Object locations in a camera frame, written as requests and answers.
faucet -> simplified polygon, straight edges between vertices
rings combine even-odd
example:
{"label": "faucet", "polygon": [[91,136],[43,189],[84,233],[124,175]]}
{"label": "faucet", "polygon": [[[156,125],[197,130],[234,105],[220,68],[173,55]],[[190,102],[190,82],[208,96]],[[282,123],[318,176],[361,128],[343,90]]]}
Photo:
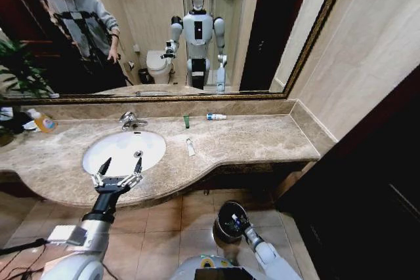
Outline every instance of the faucet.
{"label": "faucet", "polygon": [[143,127],[148,124],[147,121],[143,121],[141,119],[137,119],[136,115],[128,111],[127,113],[124,113],[120,118],[119,122],[123,124],[122,130],[129,130],[129,129],[136,129],[137,127]]}

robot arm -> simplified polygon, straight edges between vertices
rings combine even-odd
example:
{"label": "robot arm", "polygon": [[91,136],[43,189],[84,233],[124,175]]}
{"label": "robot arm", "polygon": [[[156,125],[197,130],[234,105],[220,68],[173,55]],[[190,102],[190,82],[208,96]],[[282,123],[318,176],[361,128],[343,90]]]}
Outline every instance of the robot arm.
{"label": "robot arm", "polygon": [[99,280],[104,275],[102,260],[108,248],[109,229],[114,222],[118,198],[142,180],[142,153],[132,175],[125,177],[104,177],[111,158],[109,158],[91,178],[99,193],[92,210],[87,213],[80,226],[57,226],[48,241],[52,244],[72,245],[65,256],[50,270],[42,280],[72,279]]}
{"label": "robot arm", "polygon": [[173,16],[171,19],[172,39],[166,42],[165,54],[160,58],[176,58],[179,48],[179,37],[182,33],[182,20],[179,16]]}
{"label": "robot arm", "polygon": [[249,221],[243,217],[239,219],[235,214],[232,215],[234,224],[242,230],[243,235],[255,253],[260,266],[265,274],[275,280],[301,280],[295,270],[282,258],[274,246],[267,243],[254,230]]}
{"label": "robot arm", "polygon": [[220,62],[220,66],[217,70],[217,92],[224,92],[224,85],[226,83],[226,70],[225,65],[228,61],[227,55],[223,54],[224,48],[224,20],[220,17],[215,18],[213,22],[213,28],[216,35],[216,44],[219,49],[217,60]]}

small bottle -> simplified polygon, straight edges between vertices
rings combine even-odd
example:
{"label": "small bottle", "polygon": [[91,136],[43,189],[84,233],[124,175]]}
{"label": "small bottle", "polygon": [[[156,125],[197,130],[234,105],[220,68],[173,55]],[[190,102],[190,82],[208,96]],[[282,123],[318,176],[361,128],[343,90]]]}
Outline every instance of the small bottle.
{"label": "small bottle", "polygon": [[221,119],[226,119],[226,115],[212,114],[212,113],[207,114],[207,120],[208,121],[219,121]]}
{"label": "small bottle", "polygon": [[41,129],[42,132],[51,132],[57,127],[57,123],[45,114],[39,113],[34,108],[28,110],[28,113],[35,121],[35,124]]}

bathroom mirror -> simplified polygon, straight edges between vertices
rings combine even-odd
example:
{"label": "bathroom mirror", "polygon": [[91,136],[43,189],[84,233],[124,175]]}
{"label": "bathroom mirror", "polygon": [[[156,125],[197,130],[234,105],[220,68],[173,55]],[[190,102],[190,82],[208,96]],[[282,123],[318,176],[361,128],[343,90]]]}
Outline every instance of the bathroom mirror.
{"label": "bathroom mirror", "polygon": [[1,0],[2,102],[284,98],[333,2]]}

drain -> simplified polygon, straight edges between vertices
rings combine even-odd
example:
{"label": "drain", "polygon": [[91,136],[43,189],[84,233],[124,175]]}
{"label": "drain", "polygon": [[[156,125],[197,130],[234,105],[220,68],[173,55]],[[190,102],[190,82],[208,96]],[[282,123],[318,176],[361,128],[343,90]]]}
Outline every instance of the drain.
{"label": "drain", "polygon": [[141,157],[143,156],[143,151],[142,150],[138,150],[134,152],[134,157]]}

